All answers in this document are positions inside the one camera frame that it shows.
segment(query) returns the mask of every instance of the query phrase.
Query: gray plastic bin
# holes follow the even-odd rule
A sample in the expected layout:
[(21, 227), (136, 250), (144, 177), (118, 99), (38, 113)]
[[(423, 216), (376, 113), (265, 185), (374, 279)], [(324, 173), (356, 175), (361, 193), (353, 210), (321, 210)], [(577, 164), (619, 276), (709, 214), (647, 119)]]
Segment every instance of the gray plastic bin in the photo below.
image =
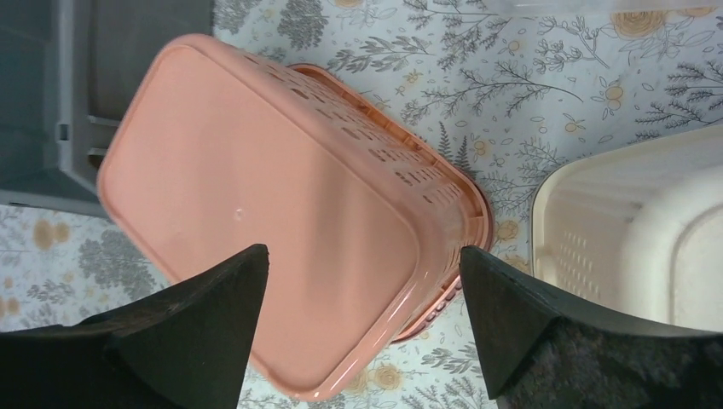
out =
[(156, 53), (212, 0), (0, 0), (0, 205), (105, 216), (97, 165)]

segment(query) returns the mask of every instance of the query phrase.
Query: pink plastic basket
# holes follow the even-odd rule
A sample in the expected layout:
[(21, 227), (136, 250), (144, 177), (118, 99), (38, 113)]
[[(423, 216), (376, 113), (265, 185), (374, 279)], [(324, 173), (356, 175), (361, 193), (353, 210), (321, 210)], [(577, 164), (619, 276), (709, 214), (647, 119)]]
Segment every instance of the pink plastic basket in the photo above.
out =
[(323, 70), (200, 35), (156, 58), (99, 194), (171, 282), (269, 246), (251, 363), (301, 400), (426, 327), (493, 226), (474, 183)]

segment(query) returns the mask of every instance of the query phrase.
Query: floral tablecloth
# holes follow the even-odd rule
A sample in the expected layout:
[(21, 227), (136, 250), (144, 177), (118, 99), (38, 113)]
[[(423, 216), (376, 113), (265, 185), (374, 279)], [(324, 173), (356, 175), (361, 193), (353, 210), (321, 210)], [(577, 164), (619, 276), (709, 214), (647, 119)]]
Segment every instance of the floral tablecloth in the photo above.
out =
[[(505, 18), (482, 0), (219, 0), (215, 18), (237, 47), (324, 66), (474, 176), (493, 200), (493, 252), (527, 271), (530, 198), (550, 171), (723, 119), (718, 14)], [(164, 285), (109, 222), (0, 207), (0, 331), (73, 324)], [(289, 399), (249, 369), (239, 407), (495, 403), (459, 297), (334, 399)]]

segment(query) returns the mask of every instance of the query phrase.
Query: plastic container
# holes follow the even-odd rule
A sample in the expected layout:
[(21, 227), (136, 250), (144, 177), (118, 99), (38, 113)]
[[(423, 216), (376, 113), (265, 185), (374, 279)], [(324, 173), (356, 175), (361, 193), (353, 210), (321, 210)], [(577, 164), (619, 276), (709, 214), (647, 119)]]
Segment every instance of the plastic container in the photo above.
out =
[(200, 35), (153, 63), (99, 194), (172, 283), (269, 246), (251, 363), (300, 400), (424, 325), (491, 239), (475, 185), (354, 91)]
[(723, 127), (567, 164), (532, 209), (533, 275), (648, 320), (723, 331)]
[(597, 14), (623, 13), (631, 11), (656, 11), (695, 9), (701, 7), (723, 6), (721, 0), (608, 0), (593, 2), (577, 0), (563, 2), (561, 0), (488, 0), (485, 2), (489, 10), (502, 15), (540, 16), (561, 14)]
[(0, 2), (0, 205), (105, 216), (97, 165), (158, 51), (211, 0)]

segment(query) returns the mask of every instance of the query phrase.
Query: gray bin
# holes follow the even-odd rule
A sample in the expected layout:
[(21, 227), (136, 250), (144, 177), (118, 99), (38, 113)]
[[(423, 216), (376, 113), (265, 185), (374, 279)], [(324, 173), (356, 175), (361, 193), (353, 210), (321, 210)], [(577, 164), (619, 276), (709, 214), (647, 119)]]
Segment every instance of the gray bin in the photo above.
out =
[(158, 51), (210, 34), (211, 11), (212, 0), (0, 0), (0, 205), (105, 216), (93, 155)]

